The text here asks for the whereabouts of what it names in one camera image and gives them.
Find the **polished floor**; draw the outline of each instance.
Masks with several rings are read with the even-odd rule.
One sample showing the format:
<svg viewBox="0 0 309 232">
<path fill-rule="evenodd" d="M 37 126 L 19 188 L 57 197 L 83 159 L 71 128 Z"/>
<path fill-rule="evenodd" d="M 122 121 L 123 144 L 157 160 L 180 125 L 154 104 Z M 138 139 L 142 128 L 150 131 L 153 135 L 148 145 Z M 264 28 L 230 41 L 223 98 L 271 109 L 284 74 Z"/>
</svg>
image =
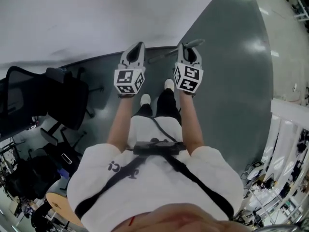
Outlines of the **polished floor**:
<svg viewBox="0 0 309 232">
<path fill-rule="evenodd" d="M 304 104 L 309 81 L 309 34 L 303 22 L 294 19 L 294 0 L 256 0 L 271 48 L 274 97 Z"/>
<path fill-rule="evenodd" d="M 256 0 L 213 0 L 189 29 L 182 42 L 205 39 L 198 47 L 203 59 L 204 76 L 194 97 L 198 119 L 205 144 L 217 148 L 226 161 L 242 173 L 247 164 L 259 160 L 267 141 L 273 97 L 273 70 L 266 28 Z M 165 49 L 148 50 L 147 57 Z M 85 115 L 79 131 L 66 131 L 74 142 L 82 131 L 87 136 L 79 144 L 87 147 L 107 140 L 119 99 L 112 85 L 113 71 L 120 54 L 102 56 L 73 64 L 68 70 L 86 69 L 82 79 L 89 88 L 103 85 L 103 92 L 90 95 L 89 105 L 96 116 Z M 172 77 L 175 58 L 146 65 L 146 82 L 135 97 L 134 110 L 139 108 L 140 97 L 149 93 L 153 106 L 163 90 L 164 81 Z M 41 126 L 49 129 L 55 121 L 45 118 Z M 20 154 L 28 157 L 28 150 L 36 150 L 47 142 L 40 129 L 24 131 L 14 137 L 26 140 L 19 147 Z"/>
</svg>

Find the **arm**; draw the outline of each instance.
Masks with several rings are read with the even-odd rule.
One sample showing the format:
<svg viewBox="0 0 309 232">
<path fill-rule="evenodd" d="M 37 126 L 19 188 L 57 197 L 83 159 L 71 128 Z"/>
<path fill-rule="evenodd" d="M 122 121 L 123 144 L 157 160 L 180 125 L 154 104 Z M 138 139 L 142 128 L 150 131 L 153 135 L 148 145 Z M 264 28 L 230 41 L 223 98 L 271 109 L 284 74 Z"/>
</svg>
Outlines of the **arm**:
<svg viewBox="0 0 309 232">
<path fill-rule="evenodd" d="M 116 146 L 121 153 L 126 149 L 132 117 L 133 98 L 120 101 L 107 143 Z"/>
<path fill-rule="evenodd" d="M 193 99 L 180 90 L 183 143 L 191 155 L 195 149 L 204 146 L 202 131 L 195 112 Z"/>
</svg>

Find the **gray floor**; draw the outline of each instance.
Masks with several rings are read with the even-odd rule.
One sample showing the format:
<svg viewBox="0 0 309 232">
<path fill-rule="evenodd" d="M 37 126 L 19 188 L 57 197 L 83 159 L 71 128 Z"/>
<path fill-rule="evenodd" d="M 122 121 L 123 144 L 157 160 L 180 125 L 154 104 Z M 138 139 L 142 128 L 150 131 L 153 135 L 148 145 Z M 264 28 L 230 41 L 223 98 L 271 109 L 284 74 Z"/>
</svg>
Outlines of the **gray floor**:
<svg viewBox="0 0 309 232">
<path fill-rule="evenodd" d="M 240 174 L 248 163 L 261 158 L 270 125 L 270 101 L 273 94 L 273 71 L 269 46 L 267 51 L 252 48 L 254 42 L 268 42 L 265 25 L 255 0 L 213 0 L 184 36 L 182 42 L 205 39 L 198 47 L 203 58 L 204 77 L 194 98 L 205 143 L 221 151 L 227 162 Z M 159 51 L 147 51 L 148 56 Z M 113 71 L 120 54 L 104 56 L 74 64 L 76 72 L 86 68 L 83 80 L 90 89 L 104 85 L 102 93 L 90 95 L 89 105 L 96 116 L 85 115 L 78 132 L 67 131 L 69 141 L 86 131 L 79 144 L 83 152 L 88 146 L 106 141 L 119 99 L 112 85 Z M 172 77 L 175 58 L 146 66 L 146 82 L 135 97 L 138 110 L 140 96 L 149 93 L 152 100 L 163 90 L 164 81 Z M 54 123 L 46 119 L 42 126 Z M 25 131 L 15 137 L 27 142 L 19 148 L 40 148 L 46 141 L 39 129 Z"/>
</svg>

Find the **black pants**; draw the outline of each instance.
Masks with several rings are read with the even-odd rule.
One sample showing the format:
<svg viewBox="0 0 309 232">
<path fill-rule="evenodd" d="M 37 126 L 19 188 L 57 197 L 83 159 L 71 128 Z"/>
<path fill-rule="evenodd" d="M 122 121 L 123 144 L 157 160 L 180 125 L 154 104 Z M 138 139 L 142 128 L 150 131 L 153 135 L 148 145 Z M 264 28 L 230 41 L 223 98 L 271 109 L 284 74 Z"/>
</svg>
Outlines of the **black pants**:
<svg viewBox="0 0 309 232">
<path fill-rule="evenodd" d="M 152 116 L 153 111 L 149 104 L 144 104 L 141 106 L 139 111 L 134 116 Z M 156 116 L 155 117 L 172 117 L 177 119 L 179 124 L 182 124 L 182 117 L 176 107 L 176 101 L 174 97 L 174 92 L 167 88 L 159 96 L 158 102 L 156 104 Z"/>
</svg>

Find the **white t-shirt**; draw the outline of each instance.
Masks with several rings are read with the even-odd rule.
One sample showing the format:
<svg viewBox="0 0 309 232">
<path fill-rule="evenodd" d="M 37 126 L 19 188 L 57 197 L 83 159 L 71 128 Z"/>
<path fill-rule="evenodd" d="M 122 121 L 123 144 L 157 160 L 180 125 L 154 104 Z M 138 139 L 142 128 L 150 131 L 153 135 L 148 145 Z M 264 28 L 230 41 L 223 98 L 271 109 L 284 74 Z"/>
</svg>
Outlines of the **white t-shirt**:
<svg viewBox="0 0 309 232">
<path fill-rule="evenodd" d="M 169 135 L 182 141 L 181 126 L 176 119 L 158 117 L 156 121 Z M 147 142 L 152 138 L 170 141 L 149 118 L 133 117 L 128 144 L 133 147 L 136 141 Z M 72 209 L 75 210 L 81 201 L 98 193 L 122 166 L 129 164 L 135 157 L 132 151 L 121 153 L 109 144 L 89 147 L 68 186 Z M 197 148 L 191 156 L 187 151 L 182 151 L 177 159 L 185 163 L 207 187 L 225 197 L 234 212 L 238 211 L 243 197 L 243 185 L 238 174 L 218 150 L 203 146 Z M 150 156 L 133 175 L 101 195 L 84 214 L 82 223 L 90 232 L 110 232 L 128 218 L 170 203 L 192 203 L 215 219 L 228 219 L 196 183 L 174 171 L 163 157 Z"/>
</svg>

